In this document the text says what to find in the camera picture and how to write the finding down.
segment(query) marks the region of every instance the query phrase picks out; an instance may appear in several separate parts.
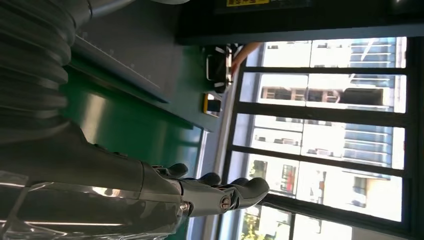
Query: tree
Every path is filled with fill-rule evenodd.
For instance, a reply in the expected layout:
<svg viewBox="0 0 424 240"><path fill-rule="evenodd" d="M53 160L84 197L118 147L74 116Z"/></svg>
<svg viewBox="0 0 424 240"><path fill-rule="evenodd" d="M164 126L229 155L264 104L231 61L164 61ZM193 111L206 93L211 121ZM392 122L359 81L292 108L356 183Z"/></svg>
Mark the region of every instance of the tree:
<svg viewBox="0 0 424 240"><path fill-rule="evenodd" d="M267 173L268 163L265 161L255 160L250 164L249 177L251 178L265 178Z"/></svg>
<svg viewBox="0 0 424 240"><path fill-rule="evenodd" d="M243 231L241 233L240 240L264 240L265 237L263 235L257 234L257 226L260 218L250 215L244 214L243 218Z"/></svg>

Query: person's arm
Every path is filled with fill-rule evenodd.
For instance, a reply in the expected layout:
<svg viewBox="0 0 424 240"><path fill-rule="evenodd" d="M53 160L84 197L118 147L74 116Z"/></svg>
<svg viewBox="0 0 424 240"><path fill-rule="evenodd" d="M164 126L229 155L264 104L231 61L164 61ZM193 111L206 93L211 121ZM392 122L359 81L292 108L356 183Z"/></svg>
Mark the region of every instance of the person's arm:
<svg viewBox="0 0 424 240"><path fill-rule="evenodd" d="M242 64L242 62L249 56L251 52L259 48L261 44L262 42L251 42L246 44L232 60L231 74L234 74L239 69L240 64Z"/></svg>

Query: gray surface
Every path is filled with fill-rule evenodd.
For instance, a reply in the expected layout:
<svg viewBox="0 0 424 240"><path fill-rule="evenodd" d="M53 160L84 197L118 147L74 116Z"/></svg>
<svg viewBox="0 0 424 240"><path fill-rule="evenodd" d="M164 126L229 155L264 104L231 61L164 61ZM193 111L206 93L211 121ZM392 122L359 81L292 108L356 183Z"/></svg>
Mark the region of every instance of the gray surface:
<svg viewBox="0 0 424 240"><path fill-rule="evenodd" d="M174 44L179 11L179 5L135 1L82 27L72 50L168 102L182 56Z"/></svg>

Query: glass pane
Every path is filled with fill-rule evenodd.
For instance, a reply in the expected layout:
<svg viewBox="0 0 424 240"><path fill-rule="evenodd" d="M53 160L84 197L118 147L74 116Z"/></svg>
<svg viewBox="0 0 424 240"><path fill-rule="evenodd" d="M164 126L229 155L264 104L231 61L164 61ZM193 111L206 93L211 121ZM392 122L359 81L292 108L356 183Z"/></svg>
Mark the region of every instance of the glass pane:
<svg viewBox="0 0 424 240"><path fill-rule="evenodd" d="M233 162L247 161L244 169ZM233 152L230 179L264 178L270 194L401 221L402 178L292 159Z"/></svg>
<svg viewBox="0 0 424 240"><path fill-rule="evenodd" d="M239 240L289 240L291 213L255 205L242 215Z"/></svg>
<svg viewBox="0 0 424 240"><path fill-rule="evenodd" d="M352 227L296 214L293 240L352 240Z"/></svg>
<svg viewBox="0 0 424 240"><path fill-rule="evenodd" d="M299 200L401 221L401 177L300 162L296 187Z"/></svg>
<svg viewBox="0 0 424 240"><path fill-rule="evenodd" d="M403 169L404 141L405 129L398 127L238 114L233 144Z"/></svg>
<svg viewBox="0 0 424 240"><path fill-rule="evenodd" d="M245 73L240 101L405 113L406 76Z"/></svg>
<svg viewBox="0 0 424 240"><path fill-rule="evenodd" d="M249 67L404 68L406 37L266 42Z"/></svg>

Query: yellow sign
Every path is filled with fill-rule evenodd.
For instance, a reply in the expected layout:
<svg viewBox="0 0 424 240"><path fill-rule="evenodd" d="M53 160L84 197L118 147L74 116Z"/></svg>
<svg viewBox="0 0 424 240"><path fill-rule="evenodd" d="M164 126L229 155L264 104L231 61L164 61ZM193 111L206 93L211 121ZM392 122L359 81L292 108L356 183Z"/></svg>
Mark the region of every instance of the yellow sign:
<svg viewBox="0 0 424 240"><path fill-rule="evenodd" d="M256 4L268 4L270 0L227 0L227 7L237 7L237 6L246 6L246 5L256 5Z"/></svg>

